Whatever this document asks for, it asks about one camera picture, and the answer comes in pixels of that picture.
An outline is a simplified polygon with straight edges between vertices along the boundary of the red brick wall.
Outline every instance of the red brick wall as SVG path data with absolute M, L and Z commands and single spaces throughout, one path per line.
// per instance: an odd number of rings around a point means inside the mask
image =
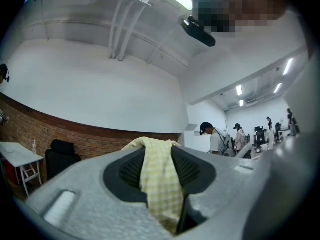
M 178 134 L 112 130 L 63 120 L 24 106 L 2 93 L 0 109 L 10 117 L 8 124 L 0 127 L 0 141 L 18 142 L 31 150 L 33 140 L 36 140 L 37 153 L 42 157 L 55 139 L 74 143 L 75 153 L 85 160 L 119 151 L 139 137 L 165 141 L 178 141 L 179 138 Z M 47 181 L 45 163 L 42 161 L 40 164 L 44 182 Z

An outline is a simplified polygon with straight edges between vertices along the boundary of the table leg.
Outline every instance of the table leg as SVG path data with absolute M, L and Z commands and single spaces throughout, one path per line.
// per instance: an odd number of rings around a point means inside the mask
M 18 185 L 20 185 L 20 180 L 19 180 L 19 177 L 18 177 L 17 168 L 14 167 L 14 170 L 15 170 L 16 182 L 18 182 Z
M 38 169 L 38 174 L 39 174 L 39 182 L 40 182 L 40 185 L 42 185 L 42 182 L 41 182 L 41 176 L 40 176 L 40 170 L 39 170 L 39 161 L 36 162 L 36 167 Z
M 26 185 L 26 182 L 25 182 L 25 176 L 24 176 L 24 172 L 23 172 L 22 168 L 23 168 L 23 167 L 20 166 L 20 172 L 21 172 L 22 182 L 23 182 L 23 186 L 24 186 L 26 195 L 29 197 L 29 192 L 28 192 L 28 189 L 27 189 L 27 185 Z

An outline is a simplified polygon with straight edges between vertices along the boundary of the mesh vent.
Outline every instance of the mesh vent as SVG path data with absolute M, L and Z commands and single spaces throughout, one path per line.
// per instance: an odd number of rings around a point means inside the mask
M 196 164 L 177 153 L 172 153 L 172 160 L 182 187 L 198 178 L 200 170 Z
M 140 189 L 140 175 L 141 170 L 144 165 L 145 152 L 140 153 L 135 156 L 125 164 L 123 164 L 119 169 L 120 178 L 128 185 Z

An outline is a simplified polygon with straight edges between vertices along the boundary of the water bottle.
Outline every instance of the water bottle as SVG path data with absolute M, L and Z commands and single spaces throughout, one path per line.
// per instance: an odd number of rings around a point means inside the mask
M 36 140 L 33 141 L 32 143 L 32 152 L 34 155 L 37 154 L 37 144 L 36 144 Z

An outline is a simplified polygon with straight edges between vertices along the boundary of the white folding table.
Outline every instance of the white folding table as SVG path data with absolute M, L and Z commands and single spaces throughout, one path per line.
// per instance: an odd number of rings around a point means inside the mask
M 42 185 L 40 170 L 39 170 L 39 161 L 44 159 L 42 156 L 33 154 L 30 150 L 26 149 L 19 143 L 15 142 L 0 142 L 0 153 L 2 156 L 14 167 L 15 175 L 18 183 L 20 182 L 18 179 L 17 168 L 20 168 L 21 178 L 23 182 L 23 186 L 27 196 L 29 196 L 29 192 L 27 190 L 26 183 L 33 180 L 36 177 L 39 177 L 40 185 Z M 32 166 L 32 163 L 36 162 L 37 172 Z M 26 165 L 30 165 L 29 170 L 25 169 Z

